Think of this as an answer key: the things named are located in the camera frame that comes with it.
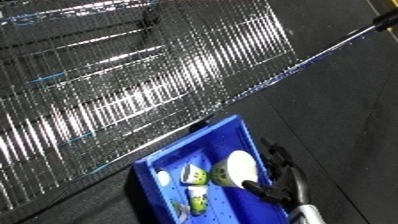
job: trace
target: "shopping cart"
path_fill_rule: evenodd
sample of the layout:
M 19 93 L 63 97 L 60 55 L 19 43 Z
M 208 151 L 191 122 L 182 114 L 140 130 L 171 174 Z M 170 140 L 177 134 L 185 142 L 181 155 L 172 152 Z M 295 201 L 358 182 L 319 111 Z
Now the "shopping cart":
M 2 1 L 1 215 L 13 222 L 21 210 L 47 209 L 85 186 L 81 180 L 109 175 L 148 146 L 157 150 L 178 131 L 385 30 L 397 14 L 297 63 L 266 1 Z M 290 181 L 301 186 L 297 179 Z M 54 194 L 63 189 L 69 193 Z M 285 204 L 292 222 L 317 215 L 307 201 L 293 202 Z

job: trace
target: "cart handle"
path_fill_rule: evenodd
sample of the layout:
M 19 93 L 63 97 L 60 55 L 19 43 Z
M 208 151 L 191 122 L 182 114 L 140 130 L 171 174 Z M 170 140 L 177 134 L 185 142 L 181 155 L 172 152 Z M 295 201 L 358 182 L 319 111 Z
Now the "cart handle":
M 373 20 L 373 25 L 378 32 L 398 24 L 398 8 L 383 14 Z

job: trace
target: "metal wire grid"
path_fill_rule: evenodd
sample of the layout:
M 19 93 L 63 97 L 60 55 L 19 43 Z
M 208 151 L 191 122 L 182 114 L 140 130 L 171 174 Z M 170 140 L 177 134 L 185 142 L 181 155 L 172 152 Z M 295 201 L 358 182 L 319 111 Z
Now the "metal wire grid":
M 265 0 L 0 4 L 1 213 L 219 110 L 296 59 Z

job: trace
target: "white paper cup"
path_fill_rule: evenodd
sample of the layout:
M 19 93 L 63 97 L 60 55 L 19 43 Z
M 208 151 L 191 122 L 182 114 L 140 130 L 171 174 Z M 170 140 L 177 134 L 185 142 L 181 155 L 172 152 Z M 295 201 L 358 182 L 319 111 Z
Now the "white paper cup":
M 243 189 L 243 181 L 258 180 L 256 161 L 249 153 L 236 150 L 226 159 L 213 165 L 210 176 L 216 185 Z
M 178 203 L 178 202 L 173 201 L 173 200 L 171 201 L 171 204 L 173 205 L 174 210 L 177 213 L 178 220 L 181 223 L 185 222 L 188 219 L 188 216 L 189 216 L 189 210 L 190 210 L 189 206 L 188 205 L 183 205 L 183 204 Z
M 192 185 L 205 185 L 209 182 L 209 175 L 203 169 L 187 164 L 181 171 L 181 182 Z
M 192 215 L 198 216 L 206 212 L 207 186 L 189 186 L 188 196 Z

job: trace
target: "yellow-green object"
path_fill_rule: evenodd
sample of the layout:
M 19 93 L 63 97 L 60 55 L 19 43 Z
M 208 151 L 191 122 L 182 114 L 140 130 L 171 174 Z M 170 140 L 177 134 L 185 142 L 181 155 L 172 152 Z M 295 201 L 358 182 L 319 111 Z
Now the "yellow-green object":
M 209 175 L 203 169 L 187 164 L 181 171 L 181 182 L 192 185 L 205 185 L 209 182 Z
M 243 181 L 258 179 L 256 161 L 249 153 L 236 150 L 213 165 L 210 176 L 216 185 L 243 188 Z
M 199 216 L 204 214 L 207 210 L 207 187 L 189 186 L 188 194 L 192 215 Z

